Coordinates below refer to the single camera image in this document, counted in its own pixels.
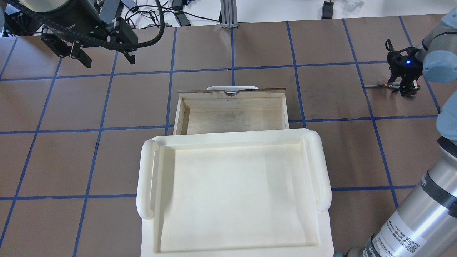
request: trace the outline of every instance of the cable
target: cable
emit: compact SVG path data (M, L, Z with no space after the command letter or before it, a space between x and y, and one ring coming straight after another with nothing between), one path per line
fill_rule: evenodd
M160 38L164 34L164 30L165 30L164 14L163 14L162 6L160 5L159 0L155 0L156 4L159 6L157 9L159 11L159 18L160 18L160 29L159 29L159 33L157 34L157 36L155 38L153 38L149 41L143 42L143 43L123 43L123 44L107 42L107 41L100 40L97 38L89 37L87 35L84 35L82 33L76 32L76 31L72 31L71 29L69 29L65 26L62 26L56 22L50 21L47 18L42 17L40 14L33 12L32 10L23 6L19 2L19 0L8 0L8 2L11 5L13 5L14 7L16 7L17 9L21 10L23 13L27 14L28 16L41 21L42 23L48 25L49 27L51 27L53 29L62 31L71 37L78 38L78 39L80 39L84 42L87 42L89 44L92 44L92 45L98 45L98 46L101 46L101 47L104 47L104 48L107 48L110 50L118 50L121 52L125 51L126 48L135 49L135 48L143 48L143 47L151 46L160 40Z
M139 8L139 7L154 7L154 8L158 8L156 5L137 5L133 8L130 8L127 13L125 14L125 17L127 17L127 14L129 14L129 12L132 12L134 9L136 8ZM201 17L201 16L197 16L195 14L191 14L191 13L188 13L188 12L185 12L185 11L178 11L178 10L175 10L173 8L167 8L167 7L162 7L162 9L165 9L164 13L167 13L167 12L171 12L173 13L174 15L177 15L177 14L181 14L181 13L185 13L185 14L188 14L190 16L193 16L195 18L199 18L199 19L204 19L204 20L208 20L208 21L215 21L217 23L220 23L218 20L214 20L214 19L210 19L210 18L206 18L206 17Z

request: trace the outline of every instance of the white tray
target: white tray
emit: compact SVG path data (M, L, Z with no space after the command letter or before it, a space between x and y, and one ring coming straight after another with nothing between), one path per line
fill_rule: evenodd
M141 256L331 257L330 202L314 131L155 137L141 152Z

